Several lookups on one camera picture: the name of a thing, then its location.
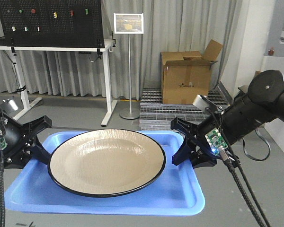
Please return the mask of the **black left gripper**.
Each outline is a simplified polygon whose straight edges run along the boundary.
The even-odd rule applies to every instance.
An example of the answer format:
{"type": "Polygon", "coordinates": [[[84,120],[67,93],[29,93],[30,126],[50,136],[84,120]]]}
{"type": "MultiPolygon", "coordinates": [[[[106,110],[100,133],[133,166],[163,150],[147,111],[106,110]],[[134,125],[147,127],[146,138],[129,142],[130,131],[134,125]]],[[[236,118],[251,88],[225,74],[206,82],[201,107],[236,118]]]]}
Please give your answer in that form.
{"type": "Polygon", "coordinates": [[[52,128],[52,120],[46,115],[21,124],[0,110],[0,137],[4,137],[8,144],[0,150],[0,166],[22,169],[31,158],[47,165],[51,154],[37,139],[37,134],[48,128],[52,128]]]}

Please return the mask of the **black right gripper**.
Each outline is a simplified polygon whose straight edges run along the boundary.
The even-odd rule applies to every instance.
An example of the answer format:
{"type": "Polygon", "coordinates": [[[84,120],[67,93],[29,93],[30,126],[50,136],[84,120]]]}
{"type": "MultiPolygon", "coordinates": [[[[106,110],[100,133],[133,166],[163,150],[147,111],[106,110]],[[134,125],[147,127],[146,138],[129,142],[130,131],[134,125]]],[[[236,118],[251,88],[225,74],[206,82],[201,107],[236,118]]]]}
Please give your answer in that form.
{"type": "Polygon", "coordinates": [[[170,123],[172,130],[177,130],[185,137],[178,151],[172,156],[172,164],[178,166],[187,159],[190,159],[193,168],[213,167],[221,160],[227,166],[232,165],[233,168],[240,166],[239,158],[234,154],[231,143],[226,138],[226,134],[222,128],[222,117],[218,113],[210,113],[207,118],[210,129],[202,132],[203,124],[196,125],[194,123],[182,120],[178,117],[174,118],[170,123]],[[210,146],[205,138],[205,135],[211,130],[217,128],[225,139],[228,148],[221,150],[218,156],[210,152],[210,146]]]}

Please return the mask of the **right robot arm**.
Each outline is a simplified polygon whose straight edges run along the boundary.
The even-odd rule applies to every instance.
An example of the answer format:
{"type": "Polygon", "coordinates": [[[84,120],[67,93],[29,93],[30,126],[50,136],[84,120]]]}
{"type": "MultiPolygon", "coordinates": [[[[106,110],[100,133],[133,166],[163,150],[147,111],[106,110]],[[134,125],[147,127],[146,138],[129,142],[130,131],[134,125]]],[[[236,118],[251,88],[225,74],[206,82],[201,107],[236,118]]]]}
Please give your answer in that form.
{"type": "Polygon", "coordinates": [[[196,125],[179,118],[173,119],[171,128],[184,134],[184,141],[172,157],[179,165],[189,159],[194,168],[214,166],[219,159],[205,138],[213,129],[221,129],[232,145],[260,125],[274,119],[284,122],[284,77],[278,70],[258,74],[250,83],[247,93],[239,97],[223,113],[208,116],[196,125]]]}

